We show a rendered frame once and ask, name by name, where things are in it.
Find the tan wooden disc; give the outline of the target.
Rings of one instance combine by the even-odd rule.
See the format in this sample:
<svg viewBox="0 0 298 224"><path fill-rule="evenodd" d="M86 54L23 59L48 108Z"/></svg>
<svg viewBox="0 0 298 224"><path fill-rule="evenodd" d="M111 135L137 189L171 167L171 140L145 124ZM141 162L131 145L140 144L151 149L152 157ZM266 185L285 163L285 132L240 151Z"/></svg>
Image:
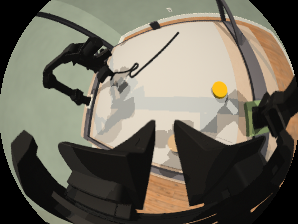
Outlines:
<svg viewBox="0 0 298 224"><path fill-rule="evenodd" d="M174 152L177 152L177 149L176 149L176 144L175 144L175 139L174 139L174 134L171 135L168 139L168 147L174 151Z"/></svg>

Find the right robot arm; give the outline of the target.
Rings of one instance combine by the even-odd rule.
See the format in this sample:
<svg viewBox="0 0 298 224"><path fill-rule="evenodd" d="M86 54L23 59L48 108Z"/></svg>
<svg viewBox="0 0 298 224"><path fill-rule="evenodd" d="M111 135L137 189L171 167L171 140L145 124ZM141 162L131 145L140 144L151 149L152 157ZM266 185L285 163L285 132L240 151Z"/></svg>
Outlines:
<svg viewBox="0 0 298 224"><path fill-rule="evenodd" d="M84 96L83 95L84 92L82 92L78 88L71 89L68 86L59 82L56 79L55 75L53 74L53 70L55 68L57 68L59 65L66 64L71 61L73 63L73 66L75 66L75 64L77 63L77 64L80 64L80 65L86 67L87 64L89 63L91 57L102 46L103 46L102 40L97 37L93 37L93 38L89 37L87 39L87 41L84 43L69 44L60 55L58 55L55 59L53 59L49 64L46 65L46 67L43 71L43 86L44 86L44 88L48 88L48 89L54 88L54 89L60 91L61 93L69 96L71 98L71 100L73 102L75 102L78 106L80 106L81 104L86 104L87 106L89 106L91 97ZM82 53L82 55L81 55L81 53ZM103 65L105 63L104 61L111 56L112 56L112 53L110 52L110 50L108 48L106 48L106 49L102 48L102 49L100 49L100 53L97 56L95 56L95 58L99 63L101 63ZM52 72L51 72L51 70L52 70ZM81 101L81 103L79 103L79 101Z"/></svg>

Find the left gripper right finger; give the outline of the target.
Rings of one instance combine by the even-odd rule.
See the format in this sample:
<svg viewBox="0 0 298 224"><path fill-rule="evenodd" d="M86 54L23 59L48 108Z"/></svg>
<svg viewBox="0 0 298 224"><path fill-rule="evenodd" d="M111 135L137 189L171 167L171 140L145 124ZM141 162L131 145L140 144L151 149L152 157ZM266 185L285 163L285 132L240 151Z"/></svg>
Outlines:
<svg viewBox="0 0 298 224"><path fill-rule="evenodd" d="M173 130L190 207L202 204L237 162L261 151L266 141L259 136L228 146L180 120Z"/></svg>

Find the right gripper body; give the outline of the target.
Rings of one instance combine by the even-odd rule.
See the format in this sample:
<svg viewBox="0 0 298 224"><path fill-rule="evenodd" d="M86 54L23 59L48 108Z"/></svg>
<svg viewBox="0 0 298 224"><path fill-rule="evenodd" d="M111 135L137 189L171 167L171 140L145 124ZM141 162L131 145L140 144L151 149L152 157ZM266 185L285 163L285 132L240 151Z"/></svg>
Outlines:
<svg viewBox="0 0 298 224"><path fill-rule="evenodd" d="M102 65L101 63L99 63L94 55L91 57L86 68L87 70L94 71L94 73L97 73L99 71L99 73L97 74L97 79L100 83L103 83L108 77L108 75L111 73L110 68L108 66L105 66L104 64Z"/></svg>

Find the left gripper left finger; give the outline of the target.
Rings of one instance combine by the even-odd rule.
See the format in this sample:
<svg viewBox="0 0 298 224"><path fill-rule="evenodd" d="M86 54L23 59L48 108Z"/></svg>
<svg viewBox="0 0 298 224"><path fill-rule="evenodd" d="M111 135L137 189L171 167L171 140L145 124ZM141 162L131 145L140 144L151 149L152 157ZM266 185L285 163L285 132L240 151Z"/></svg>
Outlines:
<svg viewBox="0 0 298 224"><path fill-rule="evenodd" d="M150 120L113 149L60 142L58 150L71 171L125 186L136 210L143 210L155 148L156 121Z"/></svg>

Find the black knotted rope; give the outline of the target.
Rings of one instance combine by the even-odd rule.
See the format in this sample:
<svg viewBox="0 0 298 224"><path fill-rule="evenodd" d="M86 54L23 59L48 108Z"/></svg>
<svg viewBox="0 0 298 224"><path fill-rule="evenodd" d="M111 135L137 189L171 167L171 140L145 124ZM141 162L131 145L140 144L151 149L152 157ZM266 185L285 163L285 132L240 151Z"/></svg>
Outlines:
<svg viewBox="0 0 298 224"><path fill-rule="evenodd" d="M170 43L171 41L179 34L177 32L173 38L151 59L149 60L140 70L138 70L134 75L131 76L131 72L138 68L138 63L134 63L134 65L127 71L123 71L123 73L129 72L129 77L135 77L143 68L145 68L153 59L155 59ZM137 65L136 65L137 64ZM136 65L136 67L135 67ZM135 67L135 68L134 68ZM134 69L133 69L134 68ZM114 72L114 74L121 74L122 72Z"/></svg>

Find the grey metal cylinder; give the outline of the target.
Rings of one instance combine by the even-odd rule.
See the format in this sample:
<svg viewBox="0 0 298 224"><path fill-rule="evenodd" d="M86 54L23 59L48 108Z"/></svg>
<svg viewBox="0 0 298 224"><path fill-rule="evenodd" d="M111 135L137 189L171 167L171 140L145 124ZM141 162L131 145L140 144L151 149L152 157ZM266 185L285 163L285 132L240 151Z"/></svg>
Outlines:
<svg viewBox="0 0 298 224"><path fill-rule="evenodd" d="M233 144L232 142L229 142L227 140L224 140L222 138L216 137L216 136L211 135L211 134L209 135L209 137L211 137L211 138L213 138L213 139L215 139L215 140L217 140L217 141L219 141L219 142L221 142L223 144L226 144L226 145L232 145Z"/></svg>

